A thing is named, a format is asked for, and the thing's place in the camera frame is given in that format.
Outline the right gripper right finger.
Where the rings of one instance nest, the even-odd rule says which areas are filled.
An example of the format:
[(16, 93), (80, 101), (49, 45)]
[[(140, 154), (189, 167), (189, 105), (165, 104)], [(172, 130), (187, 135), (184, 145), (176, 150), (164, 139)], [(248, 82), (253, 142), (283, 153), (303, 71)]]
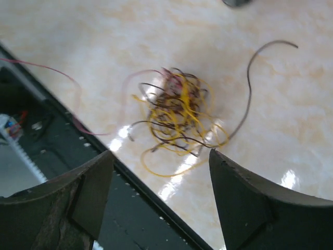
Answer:
[(332, 201), (276, 184), (211, 150), (227, 249), (332, 249)]

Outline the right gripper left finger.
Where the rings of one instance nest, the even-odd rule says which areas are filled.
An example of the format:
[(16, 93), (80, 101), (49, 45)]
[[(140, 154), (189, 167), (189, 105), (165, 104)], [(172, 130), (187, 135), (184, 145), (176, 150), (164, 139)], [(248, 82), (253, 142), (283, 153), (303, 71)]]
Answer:
[(1, 249), (92, 249), (113, 173), (104, 151), (43, 184), (1, 197)]

